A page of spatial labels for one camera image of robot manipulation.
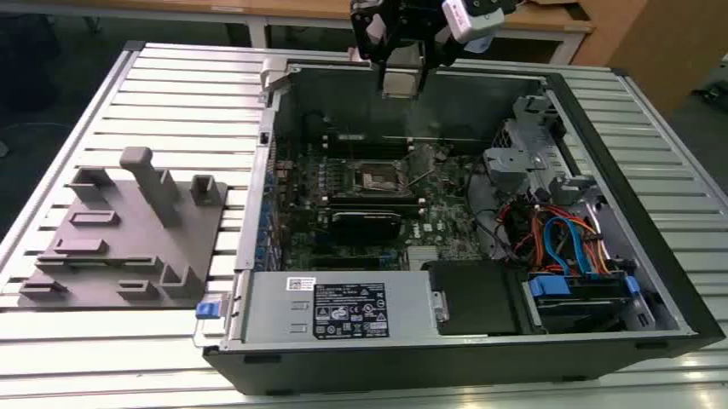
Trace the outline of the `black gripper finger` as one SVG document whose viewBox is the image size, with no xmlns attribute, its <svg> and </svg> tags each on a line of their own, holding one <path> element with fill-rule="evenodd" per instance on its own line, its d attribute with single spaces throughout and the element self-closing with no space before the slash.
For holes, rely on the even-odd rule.
<svg viewBox="0 0 728 409">
<path fill-rule="evenodd" d="M 420 27 L 418 51 L 418 92 L 422 92 L 430 71 L 440 66 L 450 66 L 456 61 L 456 39 L 448 25 Z"/>
<path fill-rule="evenodd" d="M 360 57 L 377 71 L 378 90 L 385 88 L 388 60 L 394 49 L 394 12 L 392 8 L 352 8 L 350 22 Z"/>
</svg>

